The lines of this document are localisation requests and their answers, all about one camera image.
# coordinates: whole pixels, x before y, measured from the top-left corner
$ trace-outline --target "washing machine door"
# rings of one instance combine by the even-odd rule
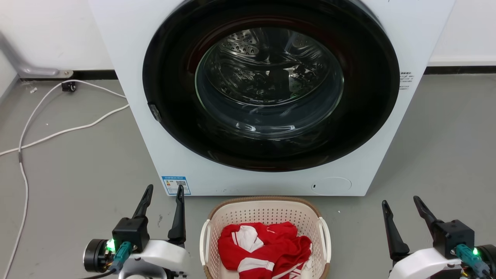
[[[188,0],[143,67],[150,110],[176,140],[228,166],[291,171],[336,160],[384,124],[394,49],[349,0]]]

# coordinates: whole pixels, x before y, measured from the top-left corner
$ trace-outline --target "cable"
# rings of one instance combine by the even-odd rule
[[[482,273],[486,276],[486,279],[493,279],[487,270],[483,270]]]
[[[114,274],[115,272],[116,272],[116,270],[115,269],[112,269],[111,271],[109,271],[107,273],[102,273],[102,274],[98,274],[98,275],[95,275],[95,276],[85,277],[85,278],[82,278],[82,279],[98,279],[98,278],[103,278],[103,277],[109,276],[110,274]]]
[[[34,141],[34,142],[30,143],[30,144],[23,145],[23,146],[21,146],[21,148],[22,148],[22,149],[24,149],[24,148],[27,148],[27,147],[33,146],[33,145],[35,145],[35,144],[38,144],[38,143],[40,143],[40,142],[44,142],[44,141],[49,140],[49,139],[51,139],[51,138],[53,138],[53,137],[56,137],[56,136],[58,136],[58,135],[62,135],[62,134],[68,133],[68,132],[72,132],[72,131],[76,131],[76,130],[80,130],[80,129],[84,129],[84,128],[89,128],[89,127],[95,126],[96,124],[98,124],[99,122],[101,122],[102,120],[104,120],[105,118],[107,118],[107,117],[111,116],[112,114],[114,114],[114,113],[116,113],[116,112],[119,112],[119,111],[121,111],[121,110],[124,110],[124,109],[126,109],[126,108],[128,108],[128,107],[129,107],[129,104],[127,104],[127,105],[125,105],[125,106],[123,106],[123,107],[121,107],[121,108],[115,109],[115,110],[113,110],[113,111],[111,111],[111,112],[107,113],[106,115],[104,115],[104,116],[100,117],[97,121],[95,121],[95,122],[93,122],[93,123],[91,123],[91,124],[88,124],[88,125],[83,125],[83,126],[79,126],[79,127],[70,128],[70,129],[67,129],[67,130],[60,131],[60,132],[55,133],[55,134],[53,134],[53,135],[50,135],[50,136],[48,136],[48,137],[45,137],[45,138],[39,139],[39,140],[37,140],[37,141]],[[5,154],[8,154],[8,153],[11,153],[11,152],[14,152],[14,151],[19,151],[19,148],[13,148],[13,149],[9,149],[9,150],[6,150],[6,151],[3,151],[3,152],[0,152],[0,156],[5,155]]]
[[[55,133],[55,134],[53,134],[51,136],[48,136],[48,137],[46,137],[44,139],[37,140],[37,141],[35,141],[33,143],[30,143],[30,144],[28,144],[26,146],[22,146],[22,140],[24,139],[24,134],[26,134],[26,130],[27,130],[28,126],[29,126],[29,123],[31,122],[31,119],[33,118],[33,115],[36,113],[36,111],[38,110],[38,108],[40,107],[40,105],[43,103],[43,101],[48,97],[48,95],[52,91],[54,91],[57,87],[61,86],[62,83],[72,82],[72,81],[77,81],[77,82],[81,82],[81,83],[84,83],[84,84],[88,84],[90,86],[93,86],[93,87],[96,87],[96,88],[105,90],[105,91],[107,91],[107,92],[109,92],[111,94],[114,94],[116,96],[125,98],[124,95],[117,94],[117,93],[115,93],[115,92],[113,92],[111,90],[108,90],[108,89],[103,88],[101,86],[97,86],[97,85],[94,85],[94,84],[91,84],[91,83],[88,83],[88,82],[85,82],[85,81],[82,81],[82,80],[77,80],[77,79],[65,80],[65,81],[63,81],[63,82],[55,85],[52,89],[50,89],[48,91],[48,93],[38,103],[38,105],[36,106],[36,108],[33,110],[33,112],[31,113],[31,115],[29,116],[28,121],[26,122],[26,125],[24,126],[24,129],[22,130],[21,138],[19,139],[19,146],[18,146],[18,148],[7,150],[7,151],[4,151],[4,152],[0,153],[0,156],[1,156],[1,155],[10,153],[10,152],[14,152],[16,150],[18,151],[18,154],[19,154],[19,167],[21,168],[22,178],[24,179],[24,186],[26,188],[26,190],[25,190],[26,191],[26,198],[24,200],[24,214],[22,215],[21,227],[19,228],[19,233],[17,234],[17,238],[15,240],[14,249],[12,250],[12,254],[10,256],[10,260],[8,261],[7,269],[5,271],[5,274],[3,275],[3,279],[7,279],[8,273],[10,272],[10,268],[12,267],[12,262],[14,261],[15,253],[17,252],[17,247],[19,246],[19,240],[21,239],[22,231],[24,230],[24,224],[26,223],[26,216],[27,216],[27,212],[28,212],[29,185],[28,185],[28,180],[26,178],[26,173],[24,172],[24,166],[22,165],[22,153],[21,153],[22,148],[33,146],[33,145],[35,145],[37,143],[43,142],[45,140],[51,139],[51,138],[53,138],[55,136],[58,136],[58,135],[61,135],[61,134],[64,134],[64,133],[67,133],[67,132],[70,132],[70,131],[75,131],[75,130],[79,130],[79,129],[84,129],[84,128],[87,128],[87,127],[91,127],[91,126],[99,123],[100,121],[102,121],[103,119],[105,119],[106,117],[108,117],[109,115],[111,115],[111,114],[113,114],[113,113],[115,113],[117,111],[123,110],[123,109],[125,109],[125,108],[127,108],[129,106],[129,104],[127,104],[124,107],[121,107],[119,109],[113,110],[113,111],[107,113],[106,115],[104,115],[103,117],[101,117],[100,119],[98,119],[97,121],[95,121],[95,122],[93,122],[93,123],[91,123],[89,125],[85,125],[85,126],[81,126],[81,127],[76,127],[76,128],[72,128],[72,129],[67,129],[67,130],[64,130],[64,131]]]

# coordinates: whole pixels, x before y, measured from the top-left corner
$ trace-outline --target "white cable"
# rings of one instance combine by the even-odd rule
[[[126,109],[126,108],[128,108],[128,107],[129,107],[129,104],[127,104],[127,105],[125,105],[125,106],[123,106],[123,107],[121,107],[121,108],[118,108],[118,109],[116,109],[116,110],[113,110],[113,111],[111,111],[111,112],[107,113],[106,115],[104,115],[104,116],[100,117],[97,121],[95,121],[95,122],[93,122],[93,123],[91,123],[91,124],[84,125],[84,126],[79,126],[79,127],[75,127],[75,128],[70,128],[70,129],[67,129],[67,130],[63,130],[63,131],[57,132],[57,133],[55,133],[55,134],[53,134],[53,135],[50,135],[50,136],[48,136],[48,137],[45,137],[45,138],[39,139],[39,140],[37,140],[37,141],[35,141],[35,142],[32,142],[32,143],[30,143],[30,144],[23,145],[23,146],[21,146],[21,148],[22,148],[22,149],[25,149],[25,148],[27,148],[27,147],[33,146],[33,145],[38,144],[38,143],[40,143],[40,142],[44,142],[44,141],[46,141],[46,140],[49,140],[49,139],[51,139],[51,138],[53,138],[53,137],[56,137],[56,136],[58,136],[58,135],[65,134],[65,133],[67,133],[67,132],[72,132],[72,131],[76,131],[76,130],[80,130],[80,129],[84,129],[84,128],[89,128],[89,127],[91,127],[91,126],[95,126],[96,124],[98,124],[99,122],[101,122],[101,121],[102,121],[102,120],[104,120],[105,118],[109,117],[110,115],[112,115],[112,114],[114,114],[114,113],[116,113],[116,112],[119,112],[119,111],[121,111],[121,110],[123,110],[123,109]],[[0,153],[0,156],[5,155],[5,154],[8,154],[8,153],[11,153],[11,152],[14,152],[14,151],[19,151],[19,148],[13,148],[13,149],[9,149],[9,150],[6,150],[6,151],[4,151],[4,152],[1,152],[1,153]]]
[[[24,214],[22,216],[21,227],[19,228],[19,233],[17,234],[17,239],[15,240],[14,249],[12,251],[12,255],[10,256],[10,260],[8,261],[7,270],[5,271],[5,274],[3,275],[3,279],[7,279],[8,273],[10,272],[10,268],[12,267],[12,262],[14,261],[14,257],[15,257],[15,253],[17,251],[17,247],[19,246],[19,240],[21,239],[22,231],[24,230],[24,224],[26,223],[26,216],[27,216],[27,212],[28,212],[29,186],[28,186],[28,180],[26,178],[26,173],[24,172],[24,167],[22,165],[21,149],[22,148],[33,146],[33,145],[35,145],[37,143],[46,141],[48,139],[51,139],[53,137],[56,137],[58,135],[61,135],[61,134],[67,133],[67,132],[71,132],[71,131],[75,131],[75,130],[79,130],[79,129],[84,129],[84,128],[91,127],[91,126],[99,123],[100,121],[104,120],[109,115],[114,114],[114,113],[116,113],[118,111],[121,111],[121,110],[123,110],[123,109],[125,109],[125,108],[127,108],[129,106],[129,104],[127,104],[127,105],[125,105],[125,106],[123,106],[121,108],[118,108],[116,110],[113,110],[113,111],[107,113],[106,115],[102,116],[100,119],[98,119],[97,121],[95,121],[95,122],[93,122],[91,124],[80,126],[80,127],[76,127],[76,128],[72,128],[72,129],[67,129],[67,130],[64,130],[64,131],[60,131],[60,132],[55,133],[53,135],[50,135],[50,136],[48,136],[46,138],[43,138],[43,139],[37,140],[37,141],[35,141],[33,143],[30,143],[30,144],[27,144],[25,146],[22,146],[22,140],[24,139],[24,134],[26,133],[26,130],[27,130],[28,126],[29,126],[29,123],[31,122],[31,118],[33,118],[33,115],[36,113],[36,111],[38,110],[38,108],[40,107],[40,105],[43,103],[43,101],[45,100],[45,98],[52,91],[54,91],[57,87],[61,86],[62,83],[71,82],[71,81],[77,81],[77,82],[81,82],[81,83],[84,83],[84,84],[88,84],[90,86],[93,86],[93,87],[96,87],[96,88],[105,90],[105,91],[107,91],[107,92],[109,92],[111,94],[114,94],[114,95],[117,95],[119,97],[125,98],[125,96],[123,96],[123,95],[117,94],[117,93],[115,93],[115,92],[113,92],[111,90],[108,90],[108,89],[103,88],[101,86],[97,86],[97,85],[94,85],[94,84],[91,84],[91,83],[88,83],[88,82],[85,82],[85,81],[82,81],[82,80],[70,79],[70,80],[63,81],[63,82],[55,85],[52,89],[50,89],[50,91],[48,91],[48,93],[41,99],[40,103],[38,103],[38,105],[36,106],[36,108],[33,110],[33,113],[31,113],[31,116],[29,116],[29,119],[26,122],[26,125],[24,126],[24,129],[22,130],[21,138],[19,139],[19,147],[16,148],[16,149],[7,150],[7,151],[4,151],[4,152],[0,153],[0,156],[2,156],[4,154],[10,153],[10,152],[14,152],[16,150],[19,152],[19,166],[21,168],[22,178],[24,179],[24,186],[26,188],[26,199],[24,201]]]

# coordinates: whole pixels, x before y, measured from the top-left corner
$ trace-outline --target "teal connector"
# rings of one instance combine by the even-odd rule
[[[118,274],[121,269],[123,269],[124,262],[129,258],[132,252],[132,244],[129,241],[123,242],[119,249],[117,250],[116,255],[114,256],[114,261],[109,267],[109,270],[115,269],[115,274]]]
[[[459,244],[456,246],[456,257],[470,266],[480,278],[486,275],[484,271],[486,271],[486,273],[490,271],[489,266],[481,259],[481,257],[479,257],[479,255],[475,255],[474,251],[468,248],[465,244]]]

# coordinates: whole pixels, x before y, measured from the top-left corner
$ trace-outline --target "white plastic basket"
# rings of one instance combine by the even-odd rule
[[[331,261],[331,238],[327,223],[309,202],[291,197],[251,197],[225,201],[210,213],[200,235],[200,260],[209,279],[237,278],[222,265],[217,240],[229,224],[289,221],[312,241],[311,278],[326,278]]]

